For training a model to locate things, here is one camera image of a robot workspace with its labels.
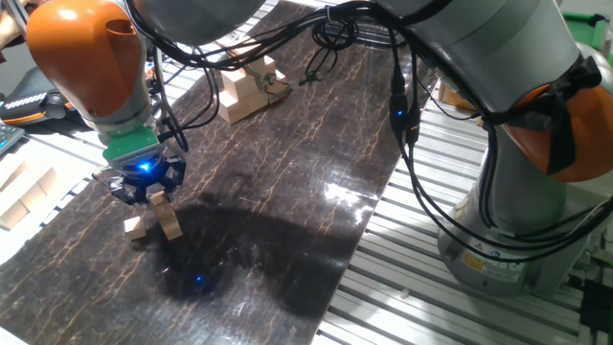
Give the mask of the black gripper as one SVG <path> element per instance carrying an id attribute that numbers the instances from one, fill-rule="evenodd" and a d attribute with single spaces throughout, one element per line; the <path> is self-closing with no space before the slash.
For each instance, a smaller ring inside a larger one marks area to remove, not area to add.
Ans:
<path id="1" fill-rule="evenodd" d="M 147 188 L 151 185 L 161 185 L 167 194 L 181 187 L 186 166 L 185 159 L 178 155 L 158 154 L 142 158 L 134 165 L 128 166 L 122 176 L 111 177 L 108 187 L 111 194 L 125 204 L 145 204 Z"/>

